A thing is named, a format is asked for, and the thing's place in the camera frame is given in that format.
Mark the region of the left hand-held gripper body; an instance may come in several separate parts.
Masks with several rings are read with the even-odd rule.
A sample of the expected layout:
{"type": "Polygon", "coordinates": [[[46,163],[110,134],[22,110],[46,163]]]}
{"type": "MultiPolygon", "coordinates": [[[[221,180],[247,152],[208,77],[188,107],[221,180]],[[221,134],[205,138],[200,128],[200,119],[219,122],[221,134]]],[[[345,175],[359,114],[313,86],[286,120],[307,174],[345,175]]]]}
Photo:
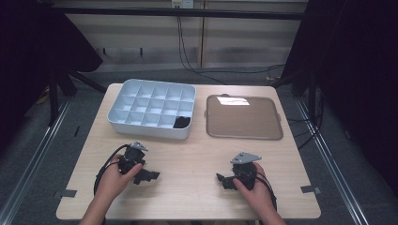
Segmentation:
{"type": "Polygon", "coordinates": [[[125,154],[118,160],[118,168],[122,174],[128,173],[137,163],[145,164],[145,151],[140,142],[134,142],[127,146],[125,154]]]}

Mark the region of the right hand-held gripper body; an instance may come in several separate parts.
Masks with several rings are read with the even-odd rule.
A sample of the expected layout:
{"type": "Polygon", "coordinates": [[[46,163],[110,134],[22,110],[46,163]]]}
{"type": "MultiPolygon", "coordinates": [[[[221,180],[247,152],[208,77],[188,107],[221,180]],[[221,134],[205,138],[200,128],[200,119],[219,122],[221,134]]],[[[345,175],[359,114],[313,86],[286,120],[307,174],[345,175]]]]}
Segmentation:
{"type": "Polygon", "coordinates": [[[245,152],[240,152],[231,159],[231,163],[233,164],[232,171],[235,178],[248,190],[253,189],[257,174],[256,167],[253,163],[261,159],[260,156],[245,152]]]}

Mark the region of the white divided storage box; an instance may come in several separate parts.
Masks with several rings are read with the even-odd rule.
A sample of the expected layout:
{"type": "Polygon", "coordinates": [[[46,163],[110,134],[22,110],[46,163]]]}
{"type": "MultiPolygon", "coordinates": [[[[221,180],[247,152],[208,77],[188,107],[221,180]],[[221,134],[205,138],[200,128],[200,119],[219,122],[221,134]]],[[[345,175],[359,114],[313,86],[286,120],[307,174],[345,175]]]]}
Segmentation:
{"type": "Polygon", "coordinates": [[[130,79],[125,81],[108,112],[116,132],[185,140],[191,124],[174,128],[178,116],[192,122],[196,88],[191,84],[130,79]]]}

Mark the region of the black sock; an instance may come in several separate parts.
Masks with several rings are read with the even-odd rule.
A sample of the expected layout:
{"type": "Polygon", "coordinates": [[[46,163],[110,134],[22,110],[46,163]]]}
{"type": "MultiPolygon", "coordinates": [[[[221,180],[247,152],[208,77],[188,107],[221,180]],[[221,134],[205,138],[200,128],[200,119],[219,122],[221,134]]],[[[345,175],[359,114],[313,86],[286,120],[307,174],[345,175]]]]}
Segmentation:
{"type": "Polygon", "coordinates": [[[191,119],[185,116],[178,116],[174,123],[174,128],[187,128],[191,123],[191,119]]]}

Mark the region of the person's right hand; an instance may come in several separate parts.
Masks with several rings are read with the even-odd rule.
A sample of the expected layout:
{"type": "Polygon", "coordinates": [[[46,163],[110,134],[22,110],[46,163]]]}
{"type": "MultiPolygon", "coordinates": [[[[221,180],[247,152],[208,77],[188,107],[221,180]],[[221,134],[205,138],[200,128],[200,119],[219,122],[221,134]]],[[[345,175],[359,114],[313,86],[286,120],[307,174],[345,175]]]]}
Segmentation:
{"type": "Polygon", "coordinates": [[[264,169],[256,162],[253,164],[256,168],[256,178],[252,190],[246,187],[237,179],[233,182],[240,194],[248,202],[251,209],[263,220],[269,219],[275,213],[271,195],[266,183],[264,169]]]}

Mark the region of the person's left hand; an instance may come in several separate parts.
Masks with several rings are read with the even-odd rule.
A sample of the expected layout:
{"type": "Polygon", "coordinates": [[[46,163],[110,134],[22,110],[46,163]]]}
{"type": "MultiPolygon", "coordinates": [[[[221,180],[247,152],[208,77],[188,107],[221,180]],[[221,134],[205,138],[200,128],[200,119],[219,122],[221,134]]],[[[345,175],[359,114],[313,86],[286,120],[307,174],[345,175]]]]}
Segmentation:
{"type": "Polygon", "coordinates": [[[133,166],[126,174],[122,174],[118,168],[118,160],[121,158],[120,154],[116,154],[111,163],[106,167],[102,175],[97,192],[94,195],[94,200],[98,203],[111,203],[133,179],[133,177],[142,170],[141,163],[133,166]]]}

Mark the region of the brown flat tray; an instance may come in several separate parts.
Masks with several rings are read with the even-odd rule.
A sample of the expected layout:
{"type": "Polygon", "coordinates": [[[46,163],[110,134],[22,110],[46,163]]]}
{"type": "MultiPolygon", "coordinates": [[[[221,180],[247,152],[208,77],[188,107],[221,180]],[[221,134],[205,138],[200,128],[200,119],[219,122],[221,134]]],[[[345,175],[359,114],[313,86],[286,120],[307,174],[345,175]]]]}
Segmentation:
{"type": "Polygon", "coordinates": [[[207,134],[216,138],[278,141],[283,138],[281,117],[269,97],[207,97],[207,134]]]}

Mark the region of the grey tape piece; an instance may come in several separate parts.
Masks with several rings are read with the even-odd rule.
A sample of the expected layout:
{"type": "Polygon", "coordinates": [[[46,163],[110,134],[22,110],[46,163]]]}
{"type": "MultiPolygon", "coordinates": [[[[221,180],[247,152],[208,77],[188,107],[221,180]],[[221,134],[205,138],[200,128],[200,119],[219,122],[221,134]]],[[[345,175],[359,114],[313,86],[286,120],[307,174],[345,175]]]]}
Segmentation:
{"type": "Polygon", "coordinates": [[[62,199],[62,198],[74,198],[76,195],[77,191],[76,190],[71,190],[71,189],[63,189],[63,190],[58,190],[54,193],[53,197],[55,199],[62,199]]]}
{"type": "Polygon", "coordinates": [[[315,195],[321,193],[321,189],[319,187],[313,186],[304,186],[300,188],[303,193],[314,193],[315,195]]]}

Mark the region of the black metal stand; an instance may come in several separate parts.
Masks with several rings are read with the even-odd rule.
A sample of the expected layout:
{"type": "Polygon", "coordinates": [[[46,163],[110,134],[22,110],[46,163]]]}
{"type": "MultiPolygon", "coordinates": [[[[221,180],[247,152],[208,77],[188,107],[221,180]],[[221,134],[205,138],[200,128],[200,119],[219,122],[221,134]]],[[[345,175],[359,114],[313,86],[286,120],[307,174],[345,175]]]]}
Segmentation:
{"type": "Polygon", "coordinates": [[[308,112],[312,122],[315,121],[315,75],[311,71],[299,69],[297,71],[287,73],[284,72],[281,78],[274,82],[271,86],[278,88],[282,85],[292,83],[292,93],[295,97],[302,97],[305,91],[308,91],[308,112]]]}
{"type": "Polygon", "coordinates": [[[60,114],[58,110],[58,89],[61,89],[61,91],[67,97],[73,97],[77,93],[77,88],[74,85],[72,79],[82,82],[101,93],[106,92],[106,88],[104,86],[85,77],[85,75],[83,75],[82,72],[79,70],[59,65],[50,66],[50,70],[48,73],[48,87],[50,97],[50,127],[55,123],[60,114]]]}

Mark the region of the dark curtain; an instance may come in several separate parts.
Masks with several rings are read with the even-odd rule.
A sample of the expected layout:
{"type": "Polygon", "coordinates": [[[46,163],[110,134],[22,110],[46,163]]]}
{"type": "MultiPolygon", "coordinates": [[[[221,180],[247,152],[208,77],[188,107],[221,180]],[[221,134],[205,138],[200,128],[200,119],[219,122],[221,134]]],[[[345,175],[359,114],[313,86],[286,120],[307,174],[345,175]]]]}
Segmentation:
{"type": "Polygon", "coordinates": [[[101,63],[77,26],[49,3],[0,0],[0,154],[52,70],[91,72],[101,63]]]}
{"type": "Polygon", "coordinates": [[[316,80],[398,197],[398,0],[308,0],[283,76],[316,80]]]}

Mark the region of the black horizontal bar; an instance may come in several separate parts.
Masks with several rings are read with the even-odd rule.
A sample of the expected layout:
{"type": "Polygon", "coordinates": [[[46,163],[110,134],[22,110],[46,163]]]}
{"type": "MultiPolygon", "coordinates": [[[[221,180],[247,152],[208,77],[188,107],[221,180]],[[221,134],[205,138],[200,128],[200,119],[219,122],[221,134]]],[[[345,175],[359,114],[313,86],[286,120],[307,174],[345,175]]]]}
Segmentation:
{"type": "Polygon", "coordinates": [[[52,10],[67,14],[123,15],[123,16],[169,16],[197,18],[232,18],[300,21],[304,13],[268,12],[242,10],[184,9],[156,7],[91,7],[91,6],[52,6],[52,10]]]}

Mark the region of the aluminium floor rail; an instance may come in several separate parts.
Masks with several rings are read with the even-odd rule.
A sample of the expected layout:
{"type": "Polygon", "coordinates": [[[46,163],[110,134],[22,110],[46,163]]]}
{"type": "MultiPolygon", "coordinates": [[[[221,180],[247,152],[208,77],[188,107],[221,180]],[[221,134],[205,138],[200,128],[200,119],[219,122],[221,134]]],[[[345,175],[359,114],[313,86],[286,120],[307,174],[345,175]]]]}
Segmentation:
{"type": "Polygon", "coordinates": [[[59,116],[54,123],[47,127],[46,132],[40,141],[39,146],[36,149],[35,154],[27,164],[22,177],[17,183],[8,200],[6,201],[3,209],[0,211],[0,225],[11,225],[15,215],[20,208],[23,199],[30,188],[35,175],[38,172],[38,168],[45,158],[52,142],[60,129],[65,116],[68,113],[72,97],[67,97],[61,106],[58,108],[59,116]]]}
{"type": "Polygon", "coordinates": [[[326,164],[333,183],[337,187],[343,199],[344,205],[352,217],[355,225],[370,225],[356,196],[354,195],[350,186],[347,184],[336,160],[334,159],[333,154],[330,152],[329,146],[324,140],[320,129],[314,122],[310,120],[308,107],[306,106],[305,101],[301,97],[298,97],[296,102],[299,112],[312,135],[312,139],[314,140],[314,143],[326,164]]]}

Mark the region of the white wall outlet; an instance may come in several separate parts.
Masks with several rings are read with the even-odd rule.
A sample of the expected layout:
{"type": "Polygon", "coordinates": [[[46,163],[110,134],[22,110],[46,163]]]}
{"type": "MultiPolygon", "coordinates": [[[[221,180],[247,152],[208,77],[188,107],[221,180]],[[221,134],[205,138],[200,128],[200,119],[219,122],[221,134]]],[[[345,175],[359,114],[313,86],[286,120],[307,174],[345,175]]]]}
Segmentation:
{"type": "Polygon", "coordinates": [[[171,0],[172,8],[194,8],[193,0],[171,0]]]}

